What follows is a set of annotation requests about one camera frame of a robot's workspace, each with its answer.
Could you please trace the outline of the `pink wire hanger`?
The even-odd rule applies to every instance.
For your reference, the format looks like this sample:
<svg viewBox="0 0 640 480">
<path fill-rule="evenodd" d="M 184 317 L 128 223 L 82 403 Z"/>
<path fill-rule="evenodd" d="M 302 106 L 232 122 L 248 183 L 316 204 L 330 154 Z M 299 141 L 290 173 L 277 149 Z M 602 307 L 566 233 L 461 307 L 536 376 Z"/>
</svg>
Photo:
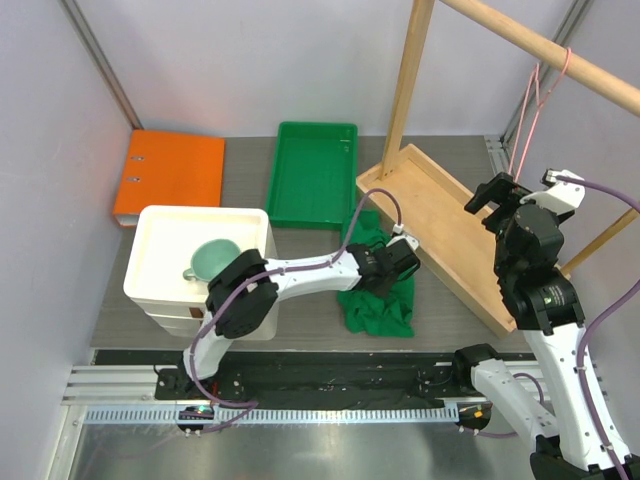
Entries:
<svg viewBox="0 0 640 480">
<path fill-rule="evenodd" d="M 563 67 L 560 70 L 560 73 L 554 80 L 551 87 L 544 94 L 542 94 L 540 90 L 541 64 L 537 63 L 534 66 L 533 70 L 531 71 L 531 74 L 527 81 L 527 85 L 524 93 L 524 99 L 521 102 L 520 114 L 519 114 L 516 132 L 515 132 L 515 140 L 513 141 L 513 144 L 512 144 L 512 151 L 511 151 L 509 165 L 507 169 L 507 173 L 513 177 L 514 181 L 518 181 L 520 179 L 521 172 L 523 170 L 524 164 L 526 163 L 526 158 L 530 149 L 530 145 L 531 145 L 535 130 L 537 128 L 537 124 L 538 124 L 541 112 L 547 100 L 551 96 L 551 94 L 554 92 L 554 90 L 557 88 L 560 81 L 566 75 L 566 72 L 571 62 L 572 55 L 573 55 L 572 49 L 570 47 L 567 47 Z M 529 125 L 529 130 L 526 133 L 526 135 L 523 135 L 525 117 L 529 109 L 528 107 L 529 100 L 533 101 L 535 105 L 535 111 L 534 111 L 533 119 L 531 120 L 531 123 Z"/>
</svg>

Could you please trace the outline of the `green t shirt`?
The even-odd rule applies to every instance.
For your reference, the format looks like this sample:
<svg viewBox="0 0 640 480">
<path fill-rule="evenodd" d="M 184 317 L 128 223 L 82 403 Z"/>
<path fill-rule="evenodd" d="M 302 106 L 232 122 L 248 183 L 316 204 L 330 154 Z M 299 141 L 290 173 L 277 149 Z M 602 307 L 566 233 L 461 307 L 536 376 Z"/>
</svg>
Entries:
<svg viewBox="0 0 640 480">
<path fill-rule="evenodd" d="M 389 240 L 390 235 L 380 226 L 379 213 L 363 209 L 350 242 L 377 247 Z M 413 338 L 414 295 L 415 282 L 411 277 L 396 282 L 384 298 L 367 291 L 345 291 L 337 293 L 337 301 L 344 313 L 346 328 L 351 333 Z"/>
</svg>

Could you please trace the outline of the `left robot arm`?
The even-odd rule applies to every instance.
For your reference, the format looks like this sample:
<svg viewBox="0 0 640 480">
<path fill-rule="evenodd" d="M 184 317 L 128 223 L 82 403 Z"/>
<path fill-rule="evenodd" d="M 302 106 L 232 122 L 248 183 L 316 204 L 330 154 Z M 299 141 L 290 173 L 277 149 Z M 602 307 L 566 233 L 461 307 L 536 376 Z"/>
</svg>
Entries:
<svg viewBox="0 0 640 480">
<path fill-rule="evenodd" d="M 256 331 L 277 304 L 324 291 L 365 291 L 384 297 L 421 262 L 404 237 L 372 248 L 349 244 L 338 251 L 294 260 L 266 259 L 256 249 L 241 253 L 207 285 L 206 314 L 183 353 L 179 388 L 205 397 L 231 343 Z"/>
</svg>

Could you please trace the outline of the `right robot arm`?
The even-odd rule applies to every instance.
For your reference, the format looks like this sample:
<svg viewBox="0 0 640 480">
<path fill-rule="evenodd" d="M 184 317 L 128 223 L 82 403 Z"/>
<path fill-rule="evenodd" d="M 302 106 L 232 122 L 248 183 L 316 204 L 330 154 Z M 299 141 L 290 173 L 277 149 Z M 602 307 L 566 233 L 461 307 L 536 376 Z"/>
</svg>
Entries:
<svg viewBox="0 0 640 480">
<path fill-rule="evenodd" d="M 611 418 L 588 343 L 595 329 L 639 290 L 633 286 L 591 323 L 578 293 L 557 267 L 560 230 L 590 182 L 568 170 L 547 170 L 545 190 L 532 192 L 505 173 L 481 184 L 465 209 L 497 208 L 483 219 L 494 234 L 494 272 L 507 311 L 522 331 L 551 396 L 536 400 L 487 344 L 455 352 L 451 380 L 465 395 L 479 393 L 497 408 L 529 448 L 537 479 L 636 479 L 639 458 Z"/>
</svg>

